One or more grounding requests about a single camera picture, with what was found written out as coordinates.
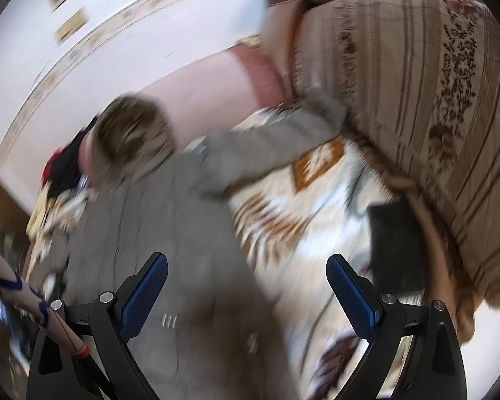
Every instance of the silver bolt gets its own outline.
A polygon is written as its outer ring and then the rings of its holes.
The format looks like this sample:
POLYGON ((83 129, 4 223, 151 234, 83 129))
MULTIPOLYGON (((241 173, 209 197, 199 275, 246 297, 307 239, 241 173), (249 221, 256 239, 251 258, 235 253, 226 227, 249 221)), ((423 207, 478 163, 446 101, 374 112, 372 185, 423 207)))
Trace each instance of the silver bolt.
POLYGON ((382 301, 388 305, 393 305, 396 302, 396 298, 394 295, 391 295, 390 293, 384 293, 382 295, 382 301))
POLYGON ((100 295, 100 302, 107 304, 113 300, 113 294, 111 292, 104 292, 100 295))
POLYGON ((443 311, 446 308, 445 303, 443 301, 439 301, 438 299, 433 301, 433 306, 437 311, 443 311))
POLYGON ((62 305, 63 303, 59 299, 56 299, 50 304, 50 308, 52 308, 54 311, 58 311, 62 305))

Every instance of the gray garment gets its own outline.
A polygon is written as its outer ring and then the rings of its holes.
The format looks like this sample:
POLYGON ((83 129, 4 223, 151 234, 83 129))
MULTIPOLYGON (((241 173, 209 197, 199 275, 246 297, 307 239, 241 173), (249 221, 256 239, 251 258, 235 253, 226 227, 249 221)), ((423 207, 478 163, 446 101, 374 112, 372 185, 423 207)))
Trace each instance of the gray garment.
POLYGON ((297 111, 243 133, 211 134, 151 175, 103 189, 68 245, 59 246, 68 257, 54 248, 47 257, 68 260, 65 302, 116 290, 160 251, 168 280, 128 344, 160 398, 297 398, 272 306, 246 266, 222 193, 336 136, 337 127, 297 111), (248 352, 249 338, 257 339, 256 354, 248 352))

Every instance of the decorative wall border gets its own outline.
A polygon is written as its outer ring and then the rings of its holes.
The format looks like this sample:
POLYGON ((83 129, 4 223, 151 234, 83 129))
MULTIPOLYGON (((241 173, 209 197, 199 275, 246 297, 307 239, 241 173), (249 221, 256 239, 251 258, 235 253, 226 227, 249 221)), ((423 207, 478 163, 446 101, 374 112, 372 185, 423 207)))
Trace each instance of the decorative wall border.
POLYGON ((49 69, 24 101, 0 143, 0 168, 15 140, 38 106, 64 77, 90 53, 110 41, 135 22, 183 0, 137 0, 92 29, 49 69))

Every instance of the white wall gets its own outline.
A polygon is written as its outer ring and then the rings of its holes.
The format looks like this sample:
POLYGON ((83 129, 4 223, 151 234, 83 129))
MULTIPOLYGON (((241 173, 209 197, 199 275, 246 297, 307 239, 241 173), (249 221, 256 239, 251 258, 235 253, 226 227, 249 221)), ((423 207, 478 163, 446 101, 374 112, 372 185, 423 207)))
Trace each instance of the white wall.
POLYGON ((67 0, 53 11, 51 0, 11 0, 1 14, 0 180, 27 211, 48 156, 111 99, 256 32, 264 11, 264 0, 170 0, 158 11, 154 0, 137 1, 67 0), (127 25, 122 10, 134 2, 127 25), (88 23, 59 45, 55 30, 80 7, 88 23), (107 41, 81 55, 101 30, 107 41), (74 55, 72 70, 56 70, 74 55), (65 78, 41 88, 53 72, 65 78))

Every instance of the blue gripper pad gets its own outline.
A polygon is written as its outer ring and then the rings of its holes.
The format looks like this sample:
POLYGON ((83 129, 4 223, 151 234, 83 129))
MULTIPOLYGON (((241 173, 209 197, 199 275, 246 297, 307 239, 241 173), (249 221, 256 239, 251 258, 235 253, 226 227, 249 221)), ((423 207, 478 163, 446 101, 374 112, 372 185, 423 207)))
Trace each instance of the blue gripper pad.
POLYGON ((120 310, 119 335, 124 344, 128 343, 130 338, 139 335, 165 284, 167 275, 167 258, 161 253, 153 253, 141 271, 132 277, 128 277, 120 287, 119 292, 121 289, 126 290, 130 285, 134 286, 129 298, 124 302, 120 310))
POLYGON ((382 316, 374 286, 368 279, 357 275, 340 254, 328 259, 326 277, 356 335, 371 343, 382 316))

